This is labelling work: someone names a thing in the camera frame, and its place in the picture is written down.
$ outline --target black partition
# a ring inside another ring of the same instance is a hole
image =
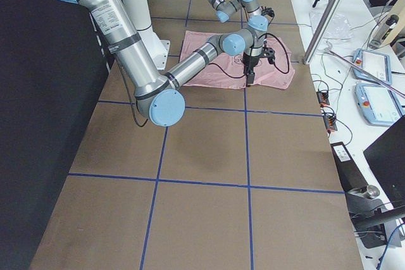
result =
[[[21,270],[35,254],[108,70],[85,8],[0,3],[0,269]]]

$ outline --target black tube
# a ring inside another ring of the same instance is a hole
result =
[[[356,227],[356,230],[364,231],[367,228],[384,224],[387,221],[393,221],[398,218],[403,218],[404,216],[405,216],[405,206],[400,206],[396,209],[376,214],[369,218],[360,219],[357,222],[353,222],[353,225]]]

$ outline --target sticker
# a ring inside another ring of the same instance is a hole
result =
[[[336,145],[333,147],[335,150],[337,157],[339,157],[340,161],[350,161],[350,156],[347,154],[343,145]]]
[[[94,9],[91,11],[91,14],[104,35],[107,35],[118,28],[122,28],[122,22],[110,3]]]

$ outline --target blue cable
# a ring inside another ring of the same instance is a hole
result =
[[[377,265],[377,270],[380,270],[380,269],[381,269],[382,261],[384,260],[385,253],[387,253],[388,246],[389,246],[389,244],[390,244],[390,242],[391,242],[392,237],[394,236],[395,232],[396,232],[401,226],[403,226],[404,224],[405,224],[405,223],[400,224],[400,225],[399,225],[398,227],[396,227],[396,228],[393,230],[393,232],[391,233],[391,235],[390,235],[390,237],[389,237],[389,239],[388,239],[387,245],[385,246],[384,252],[383,252],[383,254],[382,254],[381,257],[380,257],[380,262],[379,262],[378,265]]]

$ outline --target pink towel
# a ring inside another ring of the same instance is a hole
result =
[[[185,31],[180,60],[185,59],[189,54],[201,47],[212,35],[216,34]],[[287,71],[285,53],[281,45],[277,42],[277,40],[271,38],[267,39],[267,46],[273,48],[275,51],[276,65],[278,68],[282,71]],[[291,51],[287,47],[285,48],[290,58]],[[231,57],[228,54],[223,53],[212,62],[221,66],[223,70],[231,76],[239,77],[243,74],[241,54]],[[256,77],[254,78],[255,85],[266,85],[268,87],[286,89],[289,87],[292,81],[295,70],[290,62],[290,73],[285,75],[277,71],[272,64],[269,64],[266,58],[262,58],[260,59],[259,64],[254,68],[254,72],[256,74]],[[217,66],[209,65],[185,85],[223,89],[241,89],[246,87],[246,78],[242,77],[240,79],[233,79],[227,77]]]

